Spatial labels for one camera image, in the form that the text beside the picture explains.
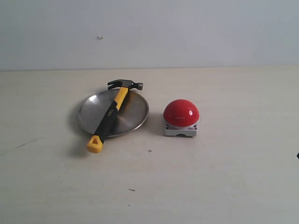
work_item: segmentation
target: white table surface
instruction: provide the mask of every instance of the white table surface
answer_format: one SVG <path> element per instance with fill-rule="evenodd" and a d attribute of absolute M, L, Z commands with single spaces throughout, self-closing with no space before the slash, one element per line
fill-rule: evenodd
<path fill-rule="evenodd" d="M 118 78 L 149 117 L 91 154 L 76 109 Z M 197 137 L 163 136 L 177 98 Z M 299 223 L 299 66 L 2 72 L 0 108 L 1 224 Z"/>

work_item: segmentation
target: metal plate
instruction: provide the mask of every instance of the metal plate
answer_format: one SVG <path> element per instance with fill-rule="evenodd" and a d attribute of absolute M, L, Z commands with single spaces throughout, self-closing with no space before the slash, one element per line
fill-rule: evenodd
<path fill-rule="evenodd" d="M 99 92 L 82 103 L 77 118 L 83 130 L 90 134 L 95 132 L 117 92 L 118 89 Z M 139 128 L 148 114 L 149 105 L 146 100 L 138 93 L 129 91 L 108 137 L 123 135 Z"/>

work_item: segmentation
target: red button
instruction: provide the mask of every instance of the red button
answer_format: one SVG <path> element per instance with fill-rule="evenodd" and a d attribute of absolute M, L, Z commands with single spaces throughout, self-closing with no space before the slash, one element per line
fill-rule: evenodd
<path fill-rule="evenodd" d="M 167 105 L 163 117 L 173 126 L 187 127 L 198 121 L 199 111 L 190 101 L 177 99 Z"/>

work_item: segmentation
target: hammer handle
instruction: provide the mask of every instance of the hammer handle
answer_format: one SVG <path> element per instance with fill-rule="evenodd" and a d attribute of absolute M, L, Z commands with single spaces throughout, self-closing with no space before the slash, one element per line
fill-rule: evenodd
<path fill-rule="evenodd" d="M 91 153 L 99 153 L 102 150 L 105 138 L 113 127 L 121 104 L 128 93 L 128 88 L 121 87 L 108 110 L 100 122 L 97 130 L 87 143 L 87 150 Z"/>

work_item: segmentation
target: hammer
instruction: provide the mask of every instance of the hammer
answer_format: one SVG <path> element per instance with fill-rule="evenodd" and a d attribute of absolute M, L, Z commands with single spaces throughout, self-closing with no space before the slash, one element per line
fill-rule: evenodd
<path fill-rule="evenodd" d="M 111 90 L 115 87 L 120 87 L 120 89 L 114 101 L 106 111 L 105 116 L 100 122 L 97 130 L 94 132 L 93 136 L 87 143 L 87 150 L 91 153 L 99 153 L 102 150 L 105 138 L 107 137 L 108 132 L 111 130 L 114 122 L 116 121 L 116 116 L 128 91 L 133 88 L 136 88 L 138 90 L 143 89 L 143 83 L 134 83 L 132 80 L 126 79 L 117 79 L 109 82 L 108 85 L 108 90 Z"/>

